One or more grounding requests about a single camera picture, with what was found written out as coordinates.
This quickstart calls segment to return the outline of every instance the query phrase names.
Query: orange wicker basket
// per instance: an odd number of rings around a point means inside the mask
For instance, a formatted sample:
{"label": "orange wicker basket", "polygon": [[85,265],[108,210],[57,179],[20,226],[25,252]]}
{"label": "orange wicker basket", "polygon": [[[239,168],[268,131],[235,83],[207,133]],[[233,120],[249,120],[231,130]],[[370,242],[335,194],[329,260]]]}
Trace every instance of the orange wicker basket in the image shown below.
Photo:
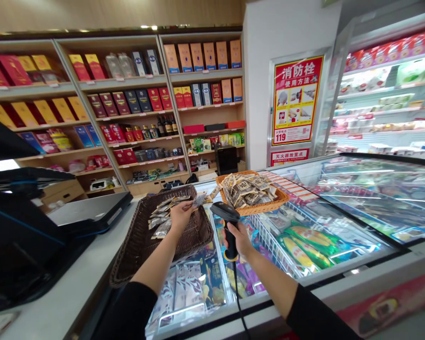
{"label": "orange wicker basket", "polygon": [[[241,172],[236,172],[234,173],[234,175],[259,175],[258,172],[255,171],[241,171]],[[223,175],[223,176],[219,176],[216,177],[216,182],[217,184],[222,183],[222,181],[227,177],[228,175]],[[287,194],[285,194],[283,191],[281,191],[279,188],[277,188],[277,191],[275,192],[277,198],[269,203],[263,203],[263,204],[257,204],[257,205],[253,205],[250,207],[245,207],[245,208],[238,208],[236,209],[236,211],[241,215],[241,216],[248,216],[248,215],[254,215],[254,214],[258,214],[258,213],[264,213],[264,212],[268,212],[268,211],[273,211],[276,209],[279,209],[280,206],[286,202],[289,201],[289,197]],[[227,202],[227,198],[225,197],[225,194],[223,192],[223,189],[221,189],[221,196],[222,196],[222,201],[230,204],[230,202]]]}

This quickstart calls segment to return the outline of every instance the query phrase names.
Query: hand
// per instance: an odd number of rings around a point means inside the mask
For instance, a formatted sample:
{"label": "hand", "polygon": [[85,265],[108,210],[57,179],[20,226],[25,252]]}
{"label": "hand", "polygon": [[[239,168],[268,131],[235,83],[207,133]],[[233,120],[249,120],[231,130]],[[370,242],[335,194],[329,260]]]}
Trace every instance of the hand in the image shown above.
{"label": "hand", "polygon": [[[238,228],[236,228],[230,222],[228,222],[227,226],[228,226],[228,230],[236,238],[236,248],[238,249],[238,253],[242,255],[244,258],[247,258],[255,249],[252,246],[252,242],[250,242],[246,227],[241,222],[238,222]],[[228,249],[228,242],[225,236],[225,228],[222,229],[222,237],[223,237],[223,243],[225,244],[225,248]]]}
{"label": "hand", "polygon": [[197,208],[196,206],[192,206],[193,202],[194,201],[181,202],[170,209],[170,230],[175,231],[179,236],[181,236],[189,223],[190,215],[192,215],[192,212]]}

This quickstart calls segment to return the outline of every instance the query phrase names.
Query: barcode scanner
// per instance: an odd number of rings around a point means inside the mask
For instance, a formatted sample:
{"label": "barcode scanner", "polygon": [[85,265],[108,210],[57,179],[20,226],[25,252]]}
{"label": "barcode scanner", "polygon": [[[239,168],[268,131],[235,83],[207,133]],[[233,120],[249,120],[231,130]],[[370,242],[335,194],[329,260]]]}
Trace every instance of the barcode scanner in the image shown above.
{"label": "barcode scanner", "polygon": [[228,204],[224,202],[216,202],[211,206],[211,211],[217,216],[222,217],[225,220],[225,237],[228,242],[228,249],[225,250],[223,256],[227,261],[234,262],[238,260],[238,250],[236,249],[236,238],[228,230],[227,223],[230,222],[236,228],[238,222],[241,219],[241,215]]}

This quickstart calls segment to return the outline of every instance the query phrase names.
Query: white wall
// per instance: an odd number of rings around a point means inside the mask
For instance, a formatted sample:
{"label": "white wall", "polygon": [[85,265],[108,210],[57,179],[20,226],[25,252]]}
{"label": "white wall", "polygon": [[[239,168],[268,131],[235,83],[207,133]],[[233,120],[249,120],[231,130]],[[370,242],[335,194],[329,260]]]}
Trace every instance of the white wall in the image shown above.
{"label": "white wall", "polygon": [[266,167],[269,125],[269,61],[333,46],[342,1],[321,8],[320,0],[247,1],[244,63],[247,168]]}

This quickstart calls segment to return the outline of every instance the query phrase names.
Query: fire hydrant instruction poster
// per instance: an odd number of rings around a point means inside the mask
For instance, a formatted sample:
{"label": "fire hydrant instruction poster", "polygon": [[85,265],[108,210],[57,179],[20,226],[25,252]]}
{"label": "fire hydrant instruction poster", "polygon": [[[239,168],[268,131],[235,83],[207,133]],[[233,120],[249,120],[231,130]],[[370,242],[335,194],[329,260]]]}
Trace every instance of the fire hydrant instruction poster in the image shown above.
{"label": "fire hydrant instruction poster", "polygon": [[275,65],[272,145],[309,142],[324,56]]}

